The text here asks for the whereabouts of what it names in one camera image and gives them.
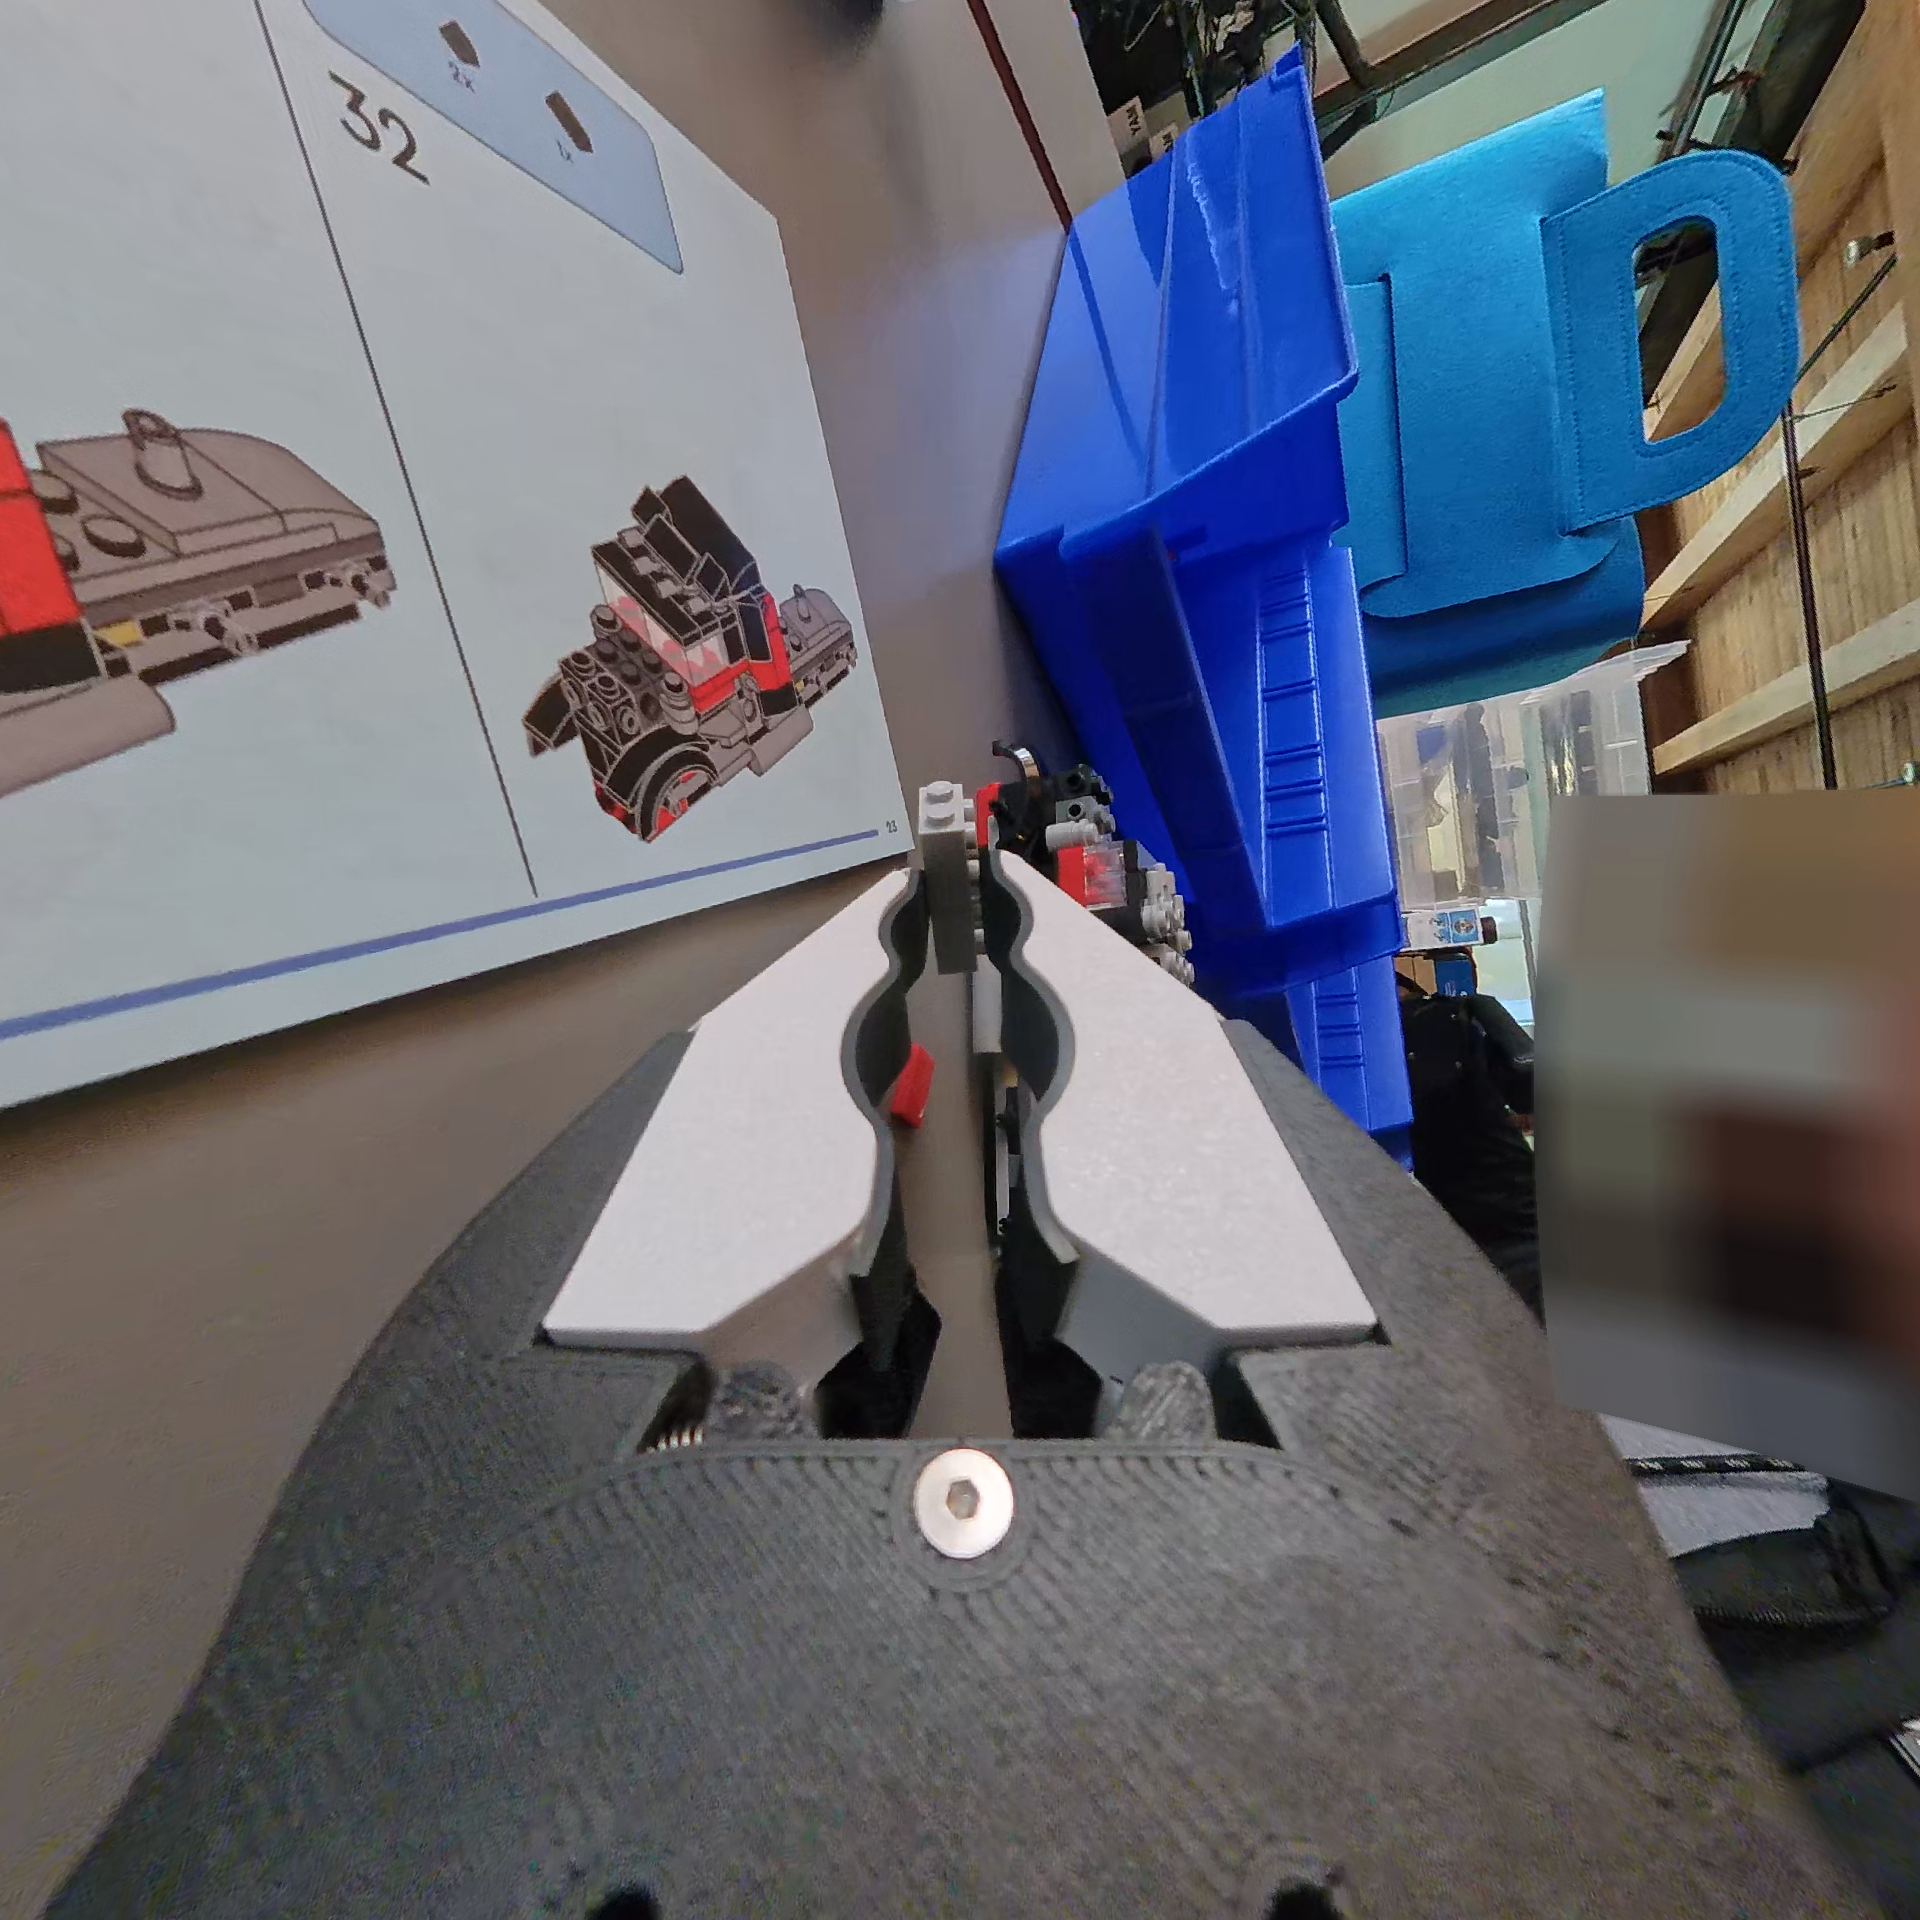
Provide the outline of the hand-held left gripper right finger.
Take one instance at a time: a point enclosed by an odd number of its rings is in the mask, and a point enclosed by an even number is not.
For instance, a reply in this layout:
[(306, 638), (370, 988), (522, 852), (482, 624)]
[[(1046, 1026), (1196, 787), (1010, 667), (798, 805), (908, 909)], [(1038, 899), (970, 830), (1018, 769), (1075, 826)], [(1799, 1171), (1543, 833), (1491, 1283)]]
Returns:
[(1097, 1373), (1346, 1347), (1370, 1305), (1208, 1001), (1020, 858), (983, 921), (1018, 1083), (1016, 1322)]

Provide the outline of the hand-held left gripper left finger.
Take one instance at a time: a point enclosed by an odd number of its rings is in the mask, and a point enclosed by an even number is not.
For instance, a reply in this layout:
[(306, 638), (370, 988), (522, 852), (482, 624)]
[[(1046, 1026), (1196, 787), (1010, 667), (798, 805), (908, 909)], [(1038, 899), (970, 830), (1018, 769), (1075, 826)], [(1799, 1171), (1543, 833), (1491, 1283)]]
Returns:
[(911, 1060), (921, 877), (889, 870), (695, 1024), (577, 1254), (560, 1347), (892, 1358), (889, 1098)]

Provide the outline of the toy brick truck model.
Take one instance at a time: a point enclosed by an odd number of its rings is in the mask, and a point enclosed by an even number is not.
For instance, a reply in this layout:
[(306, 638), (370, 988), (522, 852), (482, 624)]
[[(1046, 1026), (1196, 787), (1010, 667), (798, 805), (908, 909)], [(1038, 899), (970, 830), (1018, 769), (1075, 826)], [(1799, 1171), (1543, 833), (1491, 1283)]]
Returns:
[(964, 796), (964, 846), (976, 941), (970, 1037), (982, 1094), (983, 1204), (991, 1249), (1000, 1253), (1020, 1172), (1020, 1081), (1003, 1056), (1002, 974), (988, 956), (982, 889), (991, 849), (1024, 860), (1186, 988), (1194, 986), (1194, 937), (1171, 867), (1121, 834), (1114, 792), (1090, 763), (1051, 776), (1038, 755), (1016, 740), (994, 740), (992, 755), (1014, 773)]

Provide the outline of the grey-brown desk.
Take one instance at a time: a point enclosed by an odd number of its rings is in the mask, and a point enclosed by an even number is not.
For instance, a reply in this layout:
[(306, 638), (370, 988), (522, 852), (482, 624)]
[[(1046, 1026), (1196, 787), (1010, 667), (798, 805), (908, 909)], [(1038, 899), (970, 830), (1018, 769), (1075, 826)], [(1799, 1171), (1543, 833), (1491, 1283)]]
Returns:
[[(1071, 217), (1067, 4), (542, 4), (782, 236), (906, 803), (1063, 723), (992, 550)], [(6, 1109), (6, 1915), (39, 1915), (432, 1261), (902, 854)]]

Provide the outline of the clear plastic organizer box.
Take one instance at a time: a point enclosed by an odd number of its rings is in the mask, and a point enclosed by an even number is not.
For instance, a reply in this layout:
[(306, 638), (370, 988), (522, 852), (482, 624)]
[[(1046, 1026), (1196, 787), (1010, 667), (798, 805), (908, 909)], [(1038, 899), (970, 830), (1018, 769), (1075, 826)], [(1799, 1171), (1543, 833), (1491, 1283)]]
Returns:
[(1650, 792), (1641, 685), (1684, 651), (1665, 642), (1377, 723), (1408, 953), (1476, 944), (1495, 904), (1543, 893), (1558, 800)]

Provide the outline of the blue plastic bin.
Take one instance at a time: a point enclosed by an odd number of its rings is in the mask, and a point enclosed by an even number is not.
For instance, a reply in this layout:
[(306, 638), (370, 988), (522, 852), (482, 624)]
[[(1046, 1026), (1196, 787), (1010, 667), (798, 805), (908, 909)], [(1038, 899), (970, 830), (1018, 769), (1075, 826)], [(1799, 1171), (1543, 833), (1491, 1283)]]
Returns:
[(1358, 355), (1298, 53), (1071, 226), (994, 568), (1200, 995), (1410, 1163), (1401, 907), (1338, 408)]

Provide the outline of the brick instruction booklet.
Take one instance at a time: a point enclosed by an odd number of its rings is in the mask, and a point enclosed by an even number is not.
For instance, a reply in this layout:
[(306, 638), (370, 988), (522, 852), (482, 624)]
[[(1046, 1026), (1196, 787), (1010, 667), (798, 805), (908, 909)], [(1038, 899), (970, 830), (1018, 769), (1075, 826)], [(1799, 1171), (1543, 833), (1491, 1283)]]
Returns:
[(542, 4), (6, 4), (6, 1109), (906, 851), (776, 217)]

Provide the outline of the blue felt bag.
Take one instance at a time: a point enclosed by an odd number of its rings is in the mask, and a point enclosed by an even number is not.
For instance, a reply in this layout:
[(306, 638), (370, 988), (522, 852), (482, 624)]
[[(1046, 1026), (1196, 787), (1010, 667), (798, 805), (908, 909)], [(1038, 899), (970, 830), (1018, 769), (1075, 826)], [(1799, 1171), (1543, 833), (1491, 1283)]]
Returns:
[[(1785, 409), (1801, 337), (1785, 178), (1695, 152), (1610, 185), (1599, 92), (1330, 209), (1358, 353), (1338, 409), (1382, 717), (1559, 682), (1641, 626), (1640, 515)], [(1713, 228), (1724, 381), (1644, 434), (1638, 248)]]

